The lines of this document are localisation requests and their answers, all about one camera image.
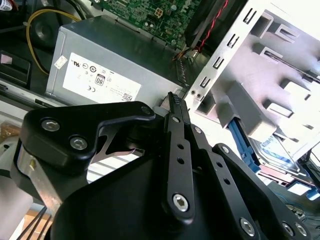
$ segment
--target red wire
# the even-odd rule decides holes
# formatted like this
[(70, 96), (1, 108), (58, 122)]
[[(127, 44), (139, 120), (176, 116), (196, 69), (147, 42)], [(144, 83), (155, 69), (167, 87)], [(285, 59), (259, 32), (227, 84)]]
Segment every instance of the red wire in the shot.
[(224, 5), (220, 8), (219, 12), (215, 15), (214, 19), (212, 20), (211, 27), (210, 27), (209, 31), (207, 32), (205, 38), (202, 40), (200, 47), (198, 48), (199, 53), (201, 53), (201, 50), (204, 47), (206, 40), (210, 37), (211, 31), (215, 27), (216, 21), (218, 20), (222, 11), (227, 7), (228, 3), (229, 3), (229, 0), (225, 0)]

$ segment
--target yellow wire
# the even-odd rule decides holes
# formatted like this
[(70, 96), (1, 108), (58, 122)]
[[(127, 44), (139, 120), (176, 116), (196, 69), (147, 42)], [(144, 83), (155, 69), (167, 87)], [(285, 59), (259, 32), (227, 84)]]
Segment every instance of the yellow wire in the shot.
[(38, 17), (39, 15), (41, 14), (45, 14), (45, 13), (57, 13), (57, 14), (61, 14), (63, 16), (66, 16), (70, 19), (72, 19), (73, 21), (75, 22), (80, 22), (80, 19), (67, 13), (67, 12), (64, 12), (64, 11), (60, 11), (60, 10), (55, 10), (55, 9), (41, 9), (39, 11), (35, 11), (30, 17), (29, 17), (29, 20), (27, 22), (27, 26), (26, 26), (26, 41), (28, 43), (28, 46), (29, 46), (29, 49), (30, 49), (30, 52), (31, 52), (31, 55), (36, 63), (36, 65), (38, 66), (38, 68), (41, 70), (41, 72), (43, 72), (44, 74), (46, 75), (49, 75), (45, 69), (43, 69), (40, 65), (40, 63), (38, 62), (37, 58), (36, 58), (36, 55), (35, 55), (35, 52), (34, 52), (34, 49), (32, 47), (32, 43), (31, 43), (31, 39), (30, 39), (30, 27), (31, 27), (31, 22), (36, 18)]

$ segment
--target green circuit board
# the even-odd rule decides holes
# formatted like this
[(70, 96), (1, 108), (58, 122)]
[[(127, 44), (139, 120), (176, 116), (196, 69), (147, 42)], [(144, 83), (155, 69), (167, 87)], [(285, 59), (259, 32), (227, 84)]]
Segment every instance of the green circuit board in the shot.
[(201, 0), (101, 0), (101, 8), (182, 50)]

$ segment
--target silver screw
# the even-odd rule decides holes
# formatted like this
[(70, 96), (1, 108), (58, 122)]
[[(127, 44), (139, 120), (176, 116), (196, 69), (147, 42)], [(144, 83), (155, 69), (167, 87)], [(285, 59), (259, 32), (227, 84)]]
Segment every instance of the silver screw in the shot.
[(151, 114), (149, 108), (146, 107), (146, 106), (142, 106), (142, 107), (141, 107), (141, 110), (142, 110), (142, 112), (144, 112), (145, 114), (148, 114), (148, 115)]
[(50, 119), (44, 120), (41, 123), (41, 126), (44, 130), (47, 130), (49, 132), (55, 132), (60, 129), (59, 123), (57, 123), (55, 120), (50, 120)]
[(284, 229), (288, 232), (288, 234), (290, 236), (294, 235), (294, 231), (291, 229), (291, 227), (287, 223), (283, 222), (282, 226), (284, 227)]
[(305, 236), (305, 237), (307, 236), (306, 230), (299, 223), (296, 222), (295, 226), (303, 236)]
[(181, 211), (186, 212), (188, 210), (189, 204), (187, 199), (181, 194), (175, 194), (173, 196), (173, 204)]
[(175, 121), (175, 122), (177, 122), (177, 123), (180, 123), (179, 118), (177, 118), (177, 117), (173, 116), (173, 117), (172, 117), (172, 119), (173, 119), (173, 121)]
[(222, 150), (223, 150), (226, 154), (230, 153), (229, 149), (228, 149), (226, 146), (222, 146)]
[(250, 237), (253, 237), (256, 234), (254, 226), (252, 226), (252, 224), (244, 217), (240, 218), (240, 225), (241, 228), (245, 231), (245, 233), (248, 234)]
[(194, 130), (195, 130), (198, 134), (202, 133), (201, 129), (200, 129), (199, 127), (197, 127), (197, 126), (194, 127)]
[(71, 147), (73, 147), (74, 149), (77, 149), (77, 150), (83, 150), (88, 146), (86, 140), (84, 140), (83, 138), (81, 138), (79, 136), (73, 137), (70, 140), (70, 145), (71, 145)]

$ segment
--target white sticker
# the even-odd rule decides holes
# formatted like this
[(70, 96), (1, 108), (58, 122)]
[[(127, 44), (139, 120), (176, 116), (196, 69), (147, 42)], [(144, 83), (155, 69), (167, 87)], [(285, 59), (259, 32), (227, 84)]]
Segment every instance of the white sticker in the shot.
[(12, 64), (12, 57), (1, 54), (0, 64)]
[(12, 10), (12, 4), (8, 0), (2, 0), (0, 4), (0, 10), (1, 11), (11, 11)]
[(67, 61), (68, 59), (66, 59), (65, 56), (61, 55), (61, 57), (58, 58), (54, 65), (57, 69), (61, 69)]
[(141, 85), (72, 52), (63, 87), (104, 104), (134, 101)]

